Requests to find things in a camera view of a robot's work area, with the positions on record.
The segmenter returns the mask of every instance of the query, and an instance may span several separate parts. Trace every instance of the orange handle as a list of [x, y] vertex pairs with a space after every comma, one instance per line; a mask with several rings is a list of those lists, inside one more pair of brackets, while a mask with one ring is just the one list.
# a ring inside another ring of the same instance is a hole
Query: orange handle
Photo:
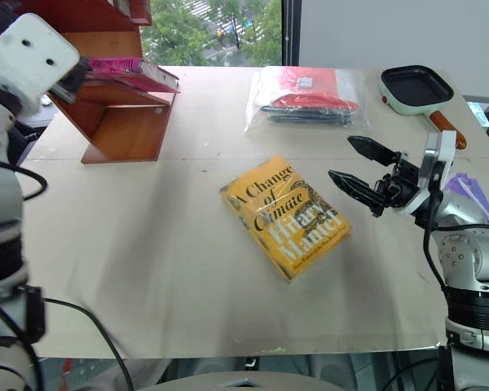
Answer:
[[464, 135], [447, 120], [445, 116], [440, 111], [432, 112], [430, 115], [430, 120], [436, 125], [438, 130], [456, 130], [456, 149], [465, 149], [467, 147], [467, 141]]

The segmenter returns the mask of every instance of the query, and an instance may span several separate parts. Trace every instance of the pink book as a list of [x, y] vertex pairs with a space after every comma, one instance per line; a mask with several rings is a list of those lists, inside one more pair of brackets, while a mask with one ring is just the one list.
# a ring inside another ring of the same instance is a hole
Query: pink book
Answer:
[[145, 92], [179, 92], [178, 77], [139, 57], [89, 58], [87, 80], [114, 80]]

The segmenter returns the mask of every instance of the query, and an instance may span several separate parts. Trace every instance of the white sticker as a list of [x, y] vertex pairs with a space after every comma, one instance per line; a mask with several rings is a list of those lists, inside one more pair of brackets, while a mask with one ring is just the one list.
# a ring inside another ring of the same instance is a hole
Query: white sticker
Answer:
[[313, 79], [311, 77], [299, 77], [297, 79], [297, 87], [311, 88], [312, 84], [313, 84]]

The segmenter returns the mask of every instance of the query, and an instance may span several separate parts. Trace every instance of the window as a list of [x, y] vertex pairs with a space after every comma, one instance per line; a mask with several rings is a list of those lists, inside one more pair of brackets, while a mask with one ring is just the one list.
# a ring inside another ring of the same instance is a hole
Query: window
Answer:
[[161, 65], [281, 65], [281, 0], [150, 0], [143, 55]]

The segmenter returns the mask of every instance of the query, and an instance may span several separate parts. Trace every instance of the white wall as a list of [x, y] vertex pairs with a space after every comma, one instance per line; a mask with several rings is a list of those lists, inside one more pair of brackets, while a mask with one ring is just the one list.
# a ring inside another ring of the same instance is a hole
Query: white wall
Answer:
[[302, 0], [299, 64], [442, 68], [489, 101], [489, 0]]

